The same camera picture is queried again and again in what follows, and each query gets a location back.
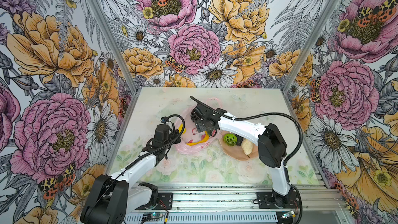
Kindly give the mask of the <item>yellow banana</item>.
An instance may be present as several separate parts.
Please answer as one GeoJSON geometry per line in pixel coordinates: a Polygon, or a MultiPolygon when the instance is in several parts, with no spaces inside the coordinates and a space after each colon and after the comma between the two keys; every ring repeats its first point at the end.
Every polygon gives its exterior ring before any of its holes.
{"type": "Polygon", "coordinates": [[[186,142],[189,146],[195,146],[198,144],[206,143],[209,140],[209,134],[205,131],[202,133],[196,133],[194,137],[186,142]]]}

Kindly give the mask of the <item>pink plastic bag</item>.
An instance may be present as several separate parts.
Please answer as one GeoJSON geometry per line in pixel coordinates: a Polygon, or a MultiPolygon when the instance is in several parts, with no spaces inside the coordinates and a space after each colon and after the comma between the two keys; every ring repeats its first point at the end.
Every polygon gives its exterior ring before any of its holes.
{"type": "Polygon", "coordinates": [[[207,148],[214,141],[221,139],[222,134],[219,130],[214,130],[212,134],[207,131],[199,132],[196,125],[191,120],[191,112],[195,106],[190,106],[182,112],[182,117],[185,120],[185,128],[180,137],[181,142],[173,145],[176,150],[183,155],[193,155],[205,148],[207,148]]]}

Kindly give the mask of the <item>green bumpy fruit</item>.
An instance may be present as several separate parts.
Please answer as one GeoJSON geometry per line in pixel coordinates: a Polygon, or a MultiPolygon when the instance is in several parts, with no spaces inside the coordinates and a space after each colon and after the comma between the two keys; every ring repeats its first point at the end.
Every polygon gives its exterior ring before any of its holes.
{"type": "Polygon", "coordinates": [[[237,144],[238,138],[235,134],[228,133],[223,136],[223,141],[227,146],[233,147],[237,144]]]}

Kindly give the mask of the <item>dark brown fruit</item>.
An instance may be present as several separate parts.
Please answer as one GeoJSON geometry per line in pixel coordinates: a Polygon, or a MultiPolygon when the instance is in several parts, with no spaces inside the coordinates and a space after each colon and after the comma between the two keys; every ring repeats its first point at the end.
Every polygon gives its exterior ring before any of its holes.
{"type": "Polygon", "coordinates": [[[235,145],[241,146],[242,142],[244,141],[244,138],[239,135],[236,135],[236,139],[237,139],[237,141],[236,141],[235,145]]]}

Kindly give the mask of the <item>pink scalloped bowl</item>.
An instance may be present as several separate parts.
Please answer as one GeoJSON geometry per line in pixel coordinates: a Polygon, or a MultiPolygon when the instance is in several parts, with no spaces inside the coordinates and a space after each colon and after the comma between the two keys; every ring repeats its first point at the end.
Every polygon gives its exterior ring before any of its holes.
{"type": "Polygon", "coordinates": [[[223,137],[229,133],[228,131],[221,131],[221,138],[219,140],[222,150],[226,155],[238,161],[248,161],[259,157],[258,147],[256,145],[253,145],[253,150],[249,155],[246,155],[240,146],[228,146],[223,141],[223,137]]]}

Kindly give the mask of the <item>white garlic bulb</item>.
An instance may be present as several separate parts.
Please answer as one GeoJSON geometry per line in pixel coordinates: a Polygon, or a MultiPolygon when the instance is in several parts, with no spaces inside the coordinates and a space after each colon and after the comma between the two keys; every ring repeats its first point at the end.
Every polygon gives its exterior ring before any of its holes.
{"type": "Polygon", "coordinates": [[[253,146],[254,146],[254,144],[248,139],[244,139],[241,143],[241,148],[242,148],[244,154],[247,156],[249,156],[252,153],[253,146]]]}

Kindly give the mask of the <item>yellow lemon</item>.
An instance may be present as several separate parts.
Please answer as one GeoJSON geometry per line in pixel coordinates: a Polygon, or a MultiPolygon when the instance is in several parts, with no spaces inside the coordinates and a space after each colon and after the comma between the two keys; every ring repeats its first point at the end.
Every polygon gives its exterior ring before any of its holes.
{"type": "Polygon", "coordinates": [[[184,133],[185,133],[185,128],[183,127],[183,124],[181,124],[181,125],[178,127],[178,131],[179,131],[179,133],[181,133],[181,134],[184,134],[184,133]]]}

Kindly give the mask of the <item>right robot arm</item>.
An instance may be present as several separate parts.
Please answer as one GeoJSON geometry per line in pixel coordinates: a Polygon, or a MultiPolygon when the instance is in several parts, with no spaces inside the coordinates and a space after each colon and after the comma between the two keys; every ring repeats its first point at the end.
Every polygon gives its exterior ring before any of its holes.
{"type": "Polygon", "coordinates": [[[272,193],[268,197],[272,204],[279,208],[287,207],[299,196],[299,193],[294,191],[287,169],[287,162],[299,151],[303,143],[303,130],[298,121],[290,115],[279,112],[238,118],[223,109],[214,109],[193,96],[190,98],[197,103],[190,117],[199,132],[212,133],[214,130],[231,132],[258,147],[258,157],[269,167],[273,182],[272,193]],[[266,116],[284,117],[294,123],[298,132],[298,143],[290,154],[287,154],[287,143],[277,125],[251,122],[253,119],[266,116]]]}

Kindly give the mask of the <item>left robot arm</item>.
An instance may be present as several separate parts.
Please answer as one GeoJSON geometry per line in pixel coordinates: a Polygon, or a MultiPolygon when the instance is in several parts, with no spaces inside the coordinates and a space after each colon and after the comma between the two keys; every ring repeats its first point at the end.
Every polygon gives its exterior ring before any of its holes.
{"type": "Polygon", "coordinates": [[[174,144],[181,142],[181,135],[174,126],[157,125],[154,137],[136,160],[112,175],[100,175],[95,179],[80,221],[83,224],[122,224],[127,212],[154,204],[158,197],[157,186],[138,183],[138,180],[154,169],[174,144]]]}

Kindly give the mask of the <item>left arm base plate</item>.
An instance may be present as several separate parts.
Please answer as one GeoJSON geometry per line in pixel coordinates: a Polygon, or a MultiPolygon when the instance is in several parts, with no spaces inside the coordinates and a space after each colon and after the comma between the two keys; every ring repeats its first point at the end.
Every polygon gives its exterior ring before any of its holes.
{"type": "Polygon", "coordinates": [[[138,207],[136,210],[171,210],[173,206],[173,196],[174,194],[170,192],[158,193],[158,199],[156,203],[148,203],[138,207]]]}

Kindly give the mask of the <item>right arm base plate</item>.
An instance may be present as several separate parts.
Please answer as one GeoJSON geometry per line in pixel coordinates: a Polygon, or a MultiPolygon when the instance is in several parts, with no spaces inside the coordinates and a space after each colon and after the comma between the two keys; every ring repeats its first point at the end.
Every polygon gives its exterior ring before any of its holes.
{"type": "Polygon", "coordinates": [[[299,209],[301,201],[295,191],[282,196],[273,191],[257,192],[253,204],[258,205],[259,209],[299,209]]]}

